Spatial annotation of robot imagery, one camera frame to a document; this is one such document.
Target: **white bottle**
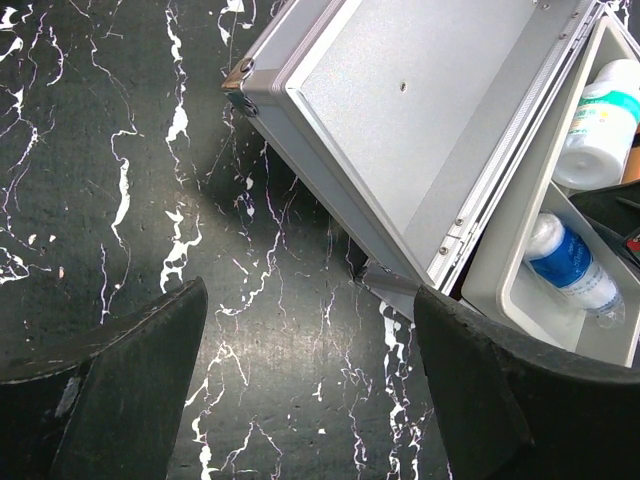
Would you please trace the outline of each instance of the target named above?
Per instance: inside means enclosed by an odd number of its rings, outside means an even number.
[[[585,87],[553,180],[576,190],[620,183],[640,122],[640,63],[615,60]]]
[[[524,260],[605,328],[624,322],[622,295],[584,240],[553,213],[540,213]]]

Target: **water bottle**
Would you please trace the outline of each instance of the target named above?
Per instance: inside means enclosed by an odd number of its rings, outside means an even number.
[[[584,240],[553,213],[538,214],[524,260],[603,328],[624,323],[617,285]]]

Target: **metal hinge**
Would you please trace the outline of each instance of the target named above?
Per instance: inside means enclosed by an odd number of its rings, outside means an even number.
[[[469,230],[469,233],[467,234],[466,240],[462,241],[462,245],[460,246],[460,250],[458,250],[458,254],[456,255],[456,259],[453,262],[453,265],[457,265],[460,259],[462,258],[462,256],[467,252],[467,249],[471,245],[475,244],[475,242],[473,241],[473,238],[475,237],[476,230],[478,230],[478,225],[479,225],[478,222],[474,223],[473,226],[471,227],[471,230]]]
[[[584,38],[589,36],[589,33],[591,33],[589,28],[593,26],[593,20],[595,19],[598,12],[600,12],[601,8],[602,6],[600,4],[596,4],[591,8],[591,11],[589,12],[587,18],[582,21],[582,24],[579,27],[578,35],[576,35],[576,39],[573,41],[573,45],[571,45],[572,49],[578,48],[578,45],[582,43]]]
[[[222,84],[222,91],[229,101],[247,117],[255,117],[258,114],[258,107],[243,91],[244,82],[251,76],[254,67],[253,58],[240,60]]]

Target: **black marble floor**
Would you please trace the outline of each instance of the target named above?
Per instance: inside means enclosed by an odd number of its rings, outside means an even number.
[[[219,91],[281,3],[0,7],[0,358],[202,276],[168,478],[447,479],[413,330]]]

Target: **bottle cap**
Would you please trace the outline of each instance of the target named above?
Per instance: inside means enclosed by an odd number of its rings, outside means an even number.
[[[618,82],[628,84],[633,90],[640,89],[640,63],[628,58],[607,63],[596,77],[596,82]]]
[[[551,255],[562,242],[564,231],[564,225],[553,213],[539,213],[527,243],[525,260],[537,260]]]

